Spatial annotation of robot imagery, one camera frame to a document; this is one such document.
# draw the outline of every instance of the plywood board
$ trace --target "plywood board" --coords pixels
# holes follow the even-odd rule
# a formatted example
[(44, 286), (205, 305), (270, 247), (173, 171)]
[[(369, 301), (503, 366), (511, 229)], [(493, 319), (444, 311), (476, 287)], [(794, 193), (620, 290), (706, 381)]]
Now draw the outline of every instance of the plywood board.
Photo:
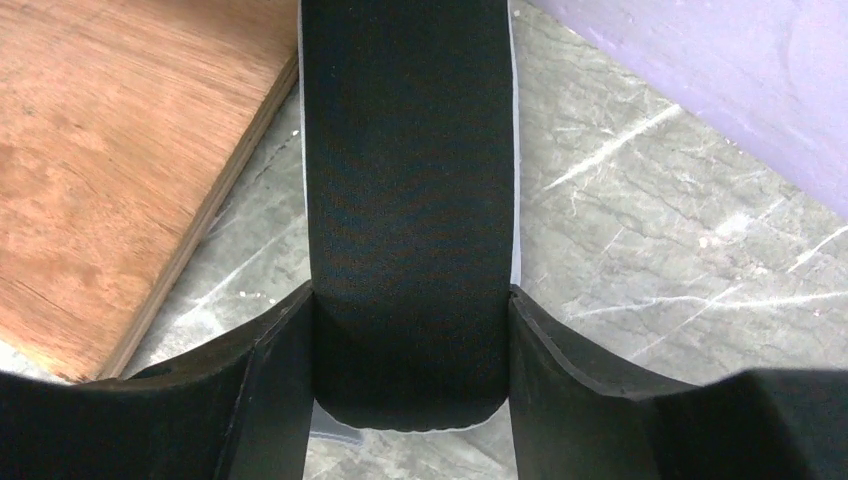
[(0, 339), (117, 375), (296, 49), (297, 0), (0, 0)]

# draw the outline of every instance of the black padding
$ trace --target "black padding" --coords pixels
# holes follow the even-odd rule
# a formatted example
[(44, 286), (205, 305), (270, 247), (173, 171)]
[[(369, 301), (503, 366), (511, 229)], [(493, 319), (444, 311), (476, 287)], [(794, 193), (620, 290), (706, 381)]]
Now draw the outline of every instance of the black padding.
[(506, 0), (303, 0), (318, 402), (353, 426), (485, 420), (508, 390)]

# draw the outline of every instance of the floor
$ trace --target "floor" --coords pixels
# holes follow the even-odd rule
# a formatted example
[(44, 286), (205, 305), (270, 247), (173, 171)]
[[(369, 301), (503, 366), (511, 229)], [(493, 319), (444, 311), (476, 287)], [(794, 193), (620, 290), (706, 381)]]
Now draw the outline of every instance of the floor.
[[(848, 368), (845, 220), (546, 14), (514, 10), (524, 289), (613, 352), (689, 382)], [(130, 371), (309, 278), (299, 129), (294, 93)], [(0, 368), (41, 376), (2, 348)], [(517, 478), (505, 408), (464, 432), (363, 438), (313, 439), (304, 478)]]

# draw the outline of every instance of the black strap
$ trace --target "black strap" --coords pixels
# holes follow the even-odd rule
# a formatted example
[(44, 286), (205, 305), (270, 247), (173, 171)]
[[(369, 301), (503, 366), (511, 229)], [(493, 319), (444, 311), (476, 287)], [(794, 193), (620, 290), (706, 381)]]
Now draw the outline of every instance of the black strap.
[(318, 402), (359, 427), (488, 418), (508, 391), (506, 0), (304, 0)]

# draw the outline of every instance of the black fabric strap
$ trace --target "black fabric strap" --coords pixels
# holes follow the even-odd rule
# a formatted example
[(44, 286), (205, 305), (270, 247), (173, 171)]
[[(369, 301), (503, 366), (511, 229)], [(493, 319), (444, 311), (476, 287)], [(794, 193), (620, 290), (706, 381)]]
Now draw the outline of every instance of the black fabric strap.
[(356, 427), (488, 418), (508, 392), (507, 0), (303, 0), (314, 388)]

